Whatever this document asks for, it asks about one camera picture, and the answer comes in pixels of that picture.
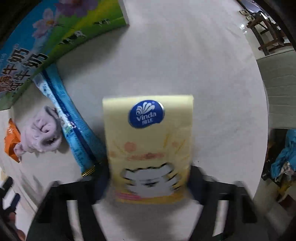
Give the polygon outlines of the blue long snack packet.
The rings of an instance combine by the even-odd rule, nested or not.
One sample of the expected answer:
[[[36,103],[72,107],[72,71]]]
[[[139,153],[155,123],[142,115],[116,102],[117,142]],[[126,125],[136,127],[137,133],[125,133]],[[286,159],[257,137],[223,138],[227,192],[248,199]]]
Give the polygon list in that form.
[[[51,100],[61,121],[64,137],[83,177],[98,173],[107,163],[106,147],[82,118],[68,95],[55,64],[42,70],[33,80]]]

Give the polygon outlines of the lilac fluffy cloth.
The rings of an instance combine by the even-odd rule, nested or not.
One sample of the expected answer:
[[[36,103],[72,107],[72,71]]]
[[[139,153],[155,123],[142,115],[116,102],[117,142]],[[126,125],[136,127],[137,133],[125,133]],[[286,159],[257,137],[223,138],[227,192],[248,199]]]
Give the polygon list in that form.
[[[62,143],[63,133],[55,108],[44,106],[21,131],[21,141],[14,147],[20,161],[24,153],[55,152]]]

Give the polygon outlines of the orange snack packet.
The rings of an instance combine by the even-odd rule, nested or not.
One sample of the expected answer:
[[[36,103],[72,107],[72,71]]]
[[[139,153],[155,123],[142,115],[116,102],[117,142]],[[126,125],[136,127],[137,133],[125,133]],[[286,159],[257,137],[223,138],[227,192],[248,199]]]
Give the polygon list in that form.
[[[20,141],[21,141],[21,134],[17,129],[13,120],[10,118],[8,128],[6,130],[6,136],[4,138],[4,152],[17,163],[19,163],[20,161],[15,154],[14,147]]]

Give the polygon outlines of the yellow Vinda tissue pack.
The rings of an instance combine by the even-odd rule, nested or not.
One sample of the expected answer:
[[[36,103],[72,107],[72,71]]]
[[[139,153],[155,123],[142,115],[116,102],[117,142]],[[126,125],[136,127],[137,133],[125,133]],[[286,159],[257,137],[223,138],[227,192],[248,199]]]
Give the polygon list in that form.
[[[194,98],[104,98],[102,107],[116,198],[141,204],[182,200],[192,161]]]

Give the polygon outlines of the blue crumpled bag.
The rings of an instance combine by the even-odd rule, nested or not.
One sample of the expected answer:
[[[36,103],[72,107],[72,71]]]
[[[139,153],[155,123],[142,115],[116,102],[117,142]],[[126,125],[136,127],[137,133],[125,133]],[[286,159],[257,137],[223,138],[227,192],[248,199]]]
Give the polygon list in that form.
[[[271,165],[270,173],[273,179],[277,179],[283,173],[290,176],[295,174],[295,129],[287,131],[285,147]]]

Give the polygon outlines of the grey padded chair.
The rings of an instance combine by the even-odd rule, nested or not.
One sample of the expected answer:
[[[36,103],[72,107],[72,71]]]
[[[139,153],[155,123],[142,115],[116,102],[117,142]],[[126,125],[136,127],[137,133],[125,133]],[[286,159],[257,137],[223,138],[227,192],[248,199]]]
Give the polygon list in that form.
[[[264,83],[269,128],[295,128],[295,51],[257,60]]]

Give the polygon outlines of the grey white table cloth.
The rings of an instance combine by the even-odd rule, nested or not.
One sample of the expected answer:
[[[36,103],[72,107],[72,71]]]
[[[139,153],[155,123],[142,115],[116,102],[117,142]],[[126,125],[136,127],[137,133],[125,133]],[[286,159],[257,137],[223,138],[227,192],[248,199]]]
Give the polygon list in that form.
[[[81,116],[104,140],[102,99],[139,95],[194,96],[193,161],[218,181],[243,181],[253,197],[268,136],[264,87],[241,29],[236,1],[125,1],[129,26],[77,47],[57,63]],[[1,111],[1,168],[20,193],[16,226],[25,234],[53,181],[77,181],[80,169],[67,143],[21,163],[3,151],[8,119],[22,129],[51,101],[32,83]],[[188,240],[201,206],[186,198],[169,205],[115,200],[110,188],[94,206],[108,240]]]

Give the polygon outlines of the printed cardboard milk box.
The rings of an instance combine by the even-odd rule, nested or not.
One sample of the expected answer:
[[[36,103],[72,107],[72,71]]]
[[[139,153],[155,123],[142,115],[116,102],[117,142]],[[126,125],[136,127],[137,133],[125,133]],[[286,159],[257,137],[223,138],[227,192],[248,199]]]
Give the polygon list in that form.
[[[126,25],[123,1],[1,1],[1,110],[63,55]]]

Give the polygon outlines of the dark wooden chair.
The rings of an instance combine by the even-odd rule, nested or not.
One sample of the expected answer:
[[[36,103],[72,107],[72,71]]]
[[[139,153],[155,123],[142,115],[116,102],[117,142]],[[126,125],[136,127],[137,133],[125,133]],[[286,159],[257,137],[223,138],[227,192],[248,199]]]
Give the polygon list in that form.
[[[258,50],[265,56],[279,49],[292,47],[284,31],[263,12],[253,13],[246,18],[248,20],[246,27],[254,33],[259,43]]]

